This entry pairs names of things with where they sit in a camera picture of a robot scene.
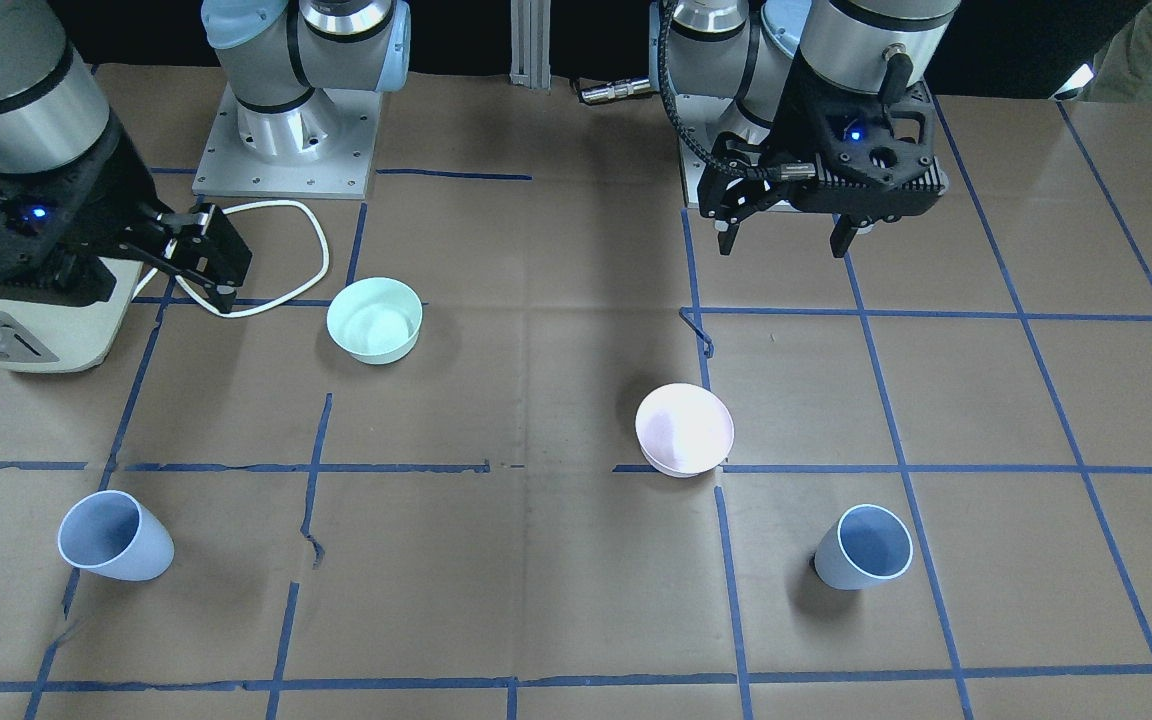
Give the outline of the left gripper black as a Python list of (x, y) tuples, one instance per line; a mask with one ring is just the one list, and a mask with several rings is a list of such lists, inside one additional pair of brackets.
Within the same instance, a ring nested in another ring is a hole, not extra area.
[(838, 88), (813, 71), (791, 71), (768, 136), (759, 149), (774, 160), (817, 161), (824, 179), (764, 187), (764, 169), (736, 154), (737, 138), (717, 141), (717, 167), (704, 170), (700, 210), (714, 219), (719, 255), (730, 256), (740, 225), (755, 211), (787, 202), (806, 213), (838, 214), (829, 234), (833, 258), (849, 253), (861, 220), (925, 213), (948, 190), (934, 156), (933, 104), (919, 79), (882, 103), (878, 94)]

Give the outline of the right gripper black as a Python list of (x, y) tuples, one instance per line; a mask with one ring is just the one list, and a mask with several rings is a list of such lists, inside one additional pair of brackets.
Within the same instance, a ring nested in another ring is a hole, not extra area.
[(252, 252), (223, 210), (200, 202), (177, 213), (116, 114), (86, 152), (58, 169), (0, 173), (0, 300), (58, 306), (108, 301), (104, 259), (146, 263), (204, 291), (228, 313)]

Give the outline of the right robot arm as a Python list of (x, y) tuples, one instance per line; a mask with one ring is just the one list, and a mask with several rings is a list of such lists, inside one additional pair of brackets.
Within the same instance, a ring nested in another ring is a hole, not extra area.
[(202, 1), (183, 40), (138, 1), (0, 1), (0, 300), (92, 306), (118, 263), (228, 314), (252, 253), (223, 210), (170, 209), (156, 170), (211, 196), (361, 196), (367, 113), (410, 67), (406, 1)]

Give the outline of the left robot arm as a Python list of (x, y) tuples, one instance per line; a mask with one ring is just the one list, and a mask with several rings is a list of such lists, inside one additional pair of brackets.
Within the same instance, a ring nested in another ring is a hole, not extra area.
[(831, 252), (933, 209), (925, 69), (956, 1), (655, 1), (649, 79), (682, 146), (702, 217), (732, 252), (785, 205), (833, 219)]

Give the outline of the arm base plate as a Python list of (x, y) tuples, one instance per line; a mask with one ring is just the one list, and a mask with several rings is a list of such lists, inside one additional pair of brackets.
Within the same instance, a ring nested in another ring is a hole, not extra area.
[(225, 88), (192, 190), (232, 199), (364, 200), (384, 97), (317, 88), (300, 108), (266, 114)]
[(759, 149), (759, 143), (771, 132), (770, 120), (755, 118), (740, 101), (730, 97), (677, 94), (670, 120), (682, 129), (679, 136), (679, 167), (685, 209), (700, 209), (699, 184), (707, 164), (696, 156), (689, 142), (718, 156), (717, 136), (733, 132), (738, 137), (736, 154), (751, 167), (763, 168), (764, 187), (771, 190), (774, 182), (805, 183), (823, 181), (823, 165), (817, 161), (774, 160)]

